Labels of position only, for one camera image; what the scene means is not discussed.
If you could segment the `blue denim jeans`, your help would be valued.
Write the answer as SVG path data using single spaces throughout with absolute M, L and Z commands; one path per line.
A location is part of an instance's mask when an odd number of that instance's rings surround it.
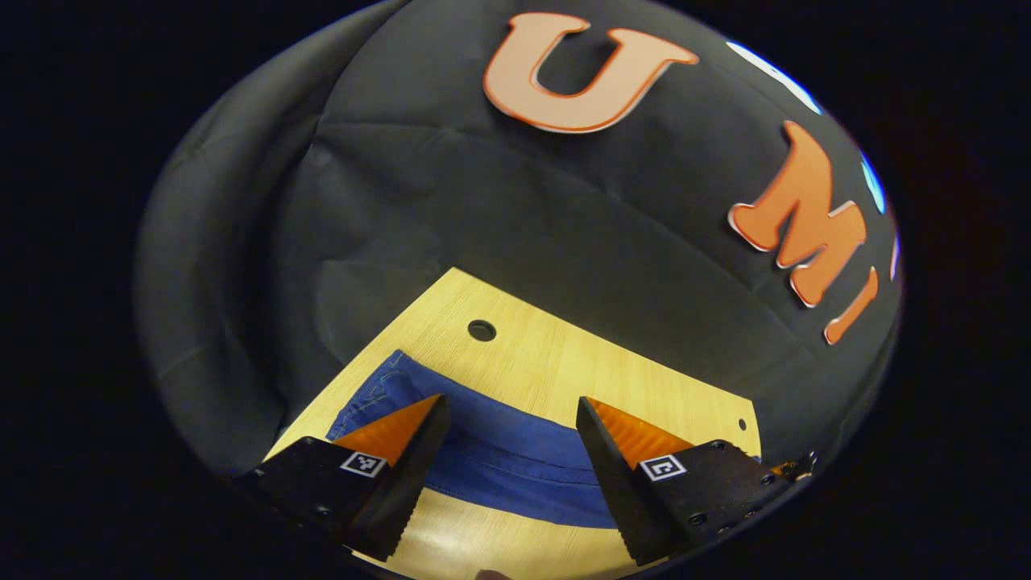
M 427 488 L 550 524 L 616 527 L 577 430 L 471 390 L 402 351 L 384 360 L 350 397 L 327 437 L 336 441 L 436 394 L 448 399 L 450 427 Z M 701 507 L 718 506 L 707 493 L 737 491 L 755 511 L 783 485 L 729 443 L 693 445 L 600 401 L 592 408 L 616 444 L 617 466 L 680 489 Z

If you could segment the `black backdrop cloth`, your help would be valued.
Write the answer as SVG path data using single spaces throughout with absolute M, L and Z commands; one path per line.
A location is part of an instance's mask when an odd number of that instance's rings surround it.
M 698 56 L 614 126 L 560 135 L 483 88 L 524 12 L 589 29 L 573 94 L 627 28 Z M 831 462 L 900 326 L 896 223 L 844 128 L 755 49 L 651 0 L 384 0 L 274 56 L 185 133 L 134 268 L 159 401 L 247 469 L 448 269 L 755 404 L 765 460 Z

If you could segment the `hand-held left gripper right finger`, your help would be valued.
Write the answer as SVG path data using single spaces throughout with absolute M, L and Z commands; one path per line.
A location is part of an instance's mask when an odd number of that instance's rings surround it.
M 589 396 L 578 401 L 577 432 L 638 566 L 699 552 L 754 524 L 817 463 L 810 453 L 765 465 L 722 438 L 689 443 Z

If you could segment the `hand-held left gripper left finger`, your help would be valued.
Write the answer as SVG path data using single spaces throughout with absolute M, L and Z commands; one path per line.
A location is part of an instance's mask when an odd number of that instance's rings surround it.
M 302 437 L 237 478 L 251 502 L 343 552 L 397 550 L 452 422 L 448 396 L 391 412 L 335 441 Z

